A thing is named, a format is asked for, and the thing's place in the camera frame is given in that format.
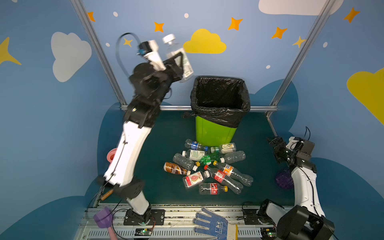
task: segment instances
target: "blue dotted glove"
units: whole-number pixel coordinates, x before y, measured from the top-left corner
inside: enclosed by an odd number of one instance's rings
[[[205,207],[197,212],[193,223],[199,225],[194,228],[195,233],[210,235],[207,240],[237,240],[237,225],[228,224],[228,221]]]

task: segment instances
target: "green floor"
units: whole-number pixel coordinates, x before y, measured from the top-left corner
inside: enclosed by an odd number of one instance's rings
[[[252,186],[244,187],[240,195],[231,190],[220,195],[200,195],[198,187],[184,188],[182,175],[164,172],[164,162],[172,162],[175,153],[186,150],[185,140],[195,138],[195,118],[183,119],[182,114],[161,112],[137,160],[135,176],[146,182],[144,194],[151,204],[241,205],[251,201],[259,205],[268,198],[281,205],[293,205],[293,189],[281,189],[275,182],[276,174],[286,165],[277,164],[267,143],[266,138],[273,137],[273,133],[264,113],[248,113],[232,140],[237,149],[243,150],[247,156],[233,166],[254,179]],[[112,194],[103,203],[119,201],[120,198]]]

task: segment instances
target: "trash can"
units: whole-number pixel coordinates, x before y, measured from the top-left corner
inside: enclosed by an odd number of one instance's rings
[[[230,143],[251,107],[247,86],[240,78],[198,76],[190,97],[196,140],[205,146]]]

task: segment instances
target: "plastic bottle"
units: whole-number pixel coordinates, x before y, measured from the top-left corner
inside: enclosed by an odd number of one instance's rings
[[[178,165],[182,166],[187,170],[196,171],[198,167],[198,166],[195,166],[195,163],[192,160],[184,157],[180,153],[176,153],[175,156],[173,156],[173,162],[177,163]]]
[[[180,174],[180,175],[187,175],[187,176],[189,176],[191,174],[190,170],[182,168],[179,165],[171,163],[171,162],[164,163],[164,171],[172,173],[172,174]]]
[[[228,192],[228,187],[218,183],[202,183],[199,185],[199,194],[201,195],[217,195],[222,192]]]
[[[211,152],[219,152],[222,154],[227,154],[230,152],[236,152],[236,145],[234,142],[221,144],[217,147],[211,147]]]
[[[224,155],[224,157],[220,158],[220,162],[225,162],[228,164],[242,161],[245,159],[244,151],[231,152]]]
[[[181,79],[180,82],[183,83],[183,82],[186,82],[189,79],[191,79],[193,77],[192,66],[191,66],[191,64],[188,61],[187,54],[185,53],[185,50],[184,50],[183,46],[181,46],[180,44],[178,44],[175,41],[175,35],[169,34],[169,35],[163,37],[163,42],[164,42],[165,45],[168,46],[167,51],[166,51],[167,58],[171,58],[174,55],[178,54],[179,52],[183,53],[183,70],[184,70],[184,74],[183,74],[183,78]],[[175,59],[176,64],[178,66],[180,66],[180,60],[179,59],[180,58],[176,58]]]
[[[204,167],[204,170],[209,172],[209,175],[211,178],[213,178],[216,181],[218,181],[219,183],[229,187],[229,189],[231,189],[236,194],[240,194],[241,190],[244,188],[244,186],[241,183],[228,177],[225,173],[223,173],[222,171],[220,171],[217,168],[210,168],[210,167],[208,167],[208,165],[206,165]]]
[[[213,161],[219,161],[220,156],[218,152],[211,153],[209,155],[205,155],[198,162],[195,162],[196,166],[200,165],[210,165]]]
[[[200,183],[203,183],[207,178],[209,178],[208,171],[198,171],[189,176],[183,177],[183,183],[185,188],[191,188],[198,186]]]
[[[205,151],[188,149],[188,151],[183,151],[181,155],[191,160],[199,161],[202,157],[205,156],[205,154]]]
[[[189,148],[189,149],[192,149],[192,150],[198,150],[198,151],[208,151],[208,147],[204,146],[204,145],[201,145],[199,142],[197,141],[192,141],[191,139],[187,139],[185,141],[185,144],[184,146],[186,148]]]
[[[253,177],[240,173],[239,170],[229,164],[214,161],[213,165],[217,167],[220,171],[224,172],[228,177],[239,180],[242,184],[247,187],[250,187],[253,183]]]

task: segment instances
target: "black garbage bag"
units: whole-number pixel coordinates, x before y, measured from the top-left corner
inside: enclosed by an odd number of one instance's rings
[[[191,107],[195,116],[237,128],[251,103],[243,79],[198,76],[191,92]]]

